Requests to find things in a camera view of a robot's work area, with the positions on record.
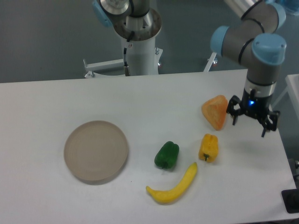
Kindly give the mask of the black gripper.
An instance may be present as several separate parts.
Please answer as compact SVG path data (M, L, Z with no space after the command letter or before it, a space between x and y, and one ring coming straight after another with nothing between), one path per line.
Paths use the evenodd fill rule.
M244 90L241 100L236 95L229 100L226 113L232 117L232 125L237 123L241 115L257 119L263 127L261 137L264 137L266 132L276 131L280 117L280 111L269 110L270 100L271 96L251 96Z

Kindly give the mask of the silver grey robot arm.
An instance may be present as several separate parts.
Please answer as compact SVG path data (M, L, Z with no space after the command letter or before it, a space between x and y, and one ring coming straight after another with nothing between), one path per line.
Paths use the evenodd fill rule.
M279 111L270 110L281 64L285 39L276 34L286 18L277 3L264 0L228 0L240 17L236 28L218 27L210 41L211 50L247 68L243 96L233 96L226 112L237 121L241 115L256 119L264 132L275 131ZM121 39L126 76L158 73L155 38L162 27L159 13L147 0L95 0L94 13L105 27L113 27Z

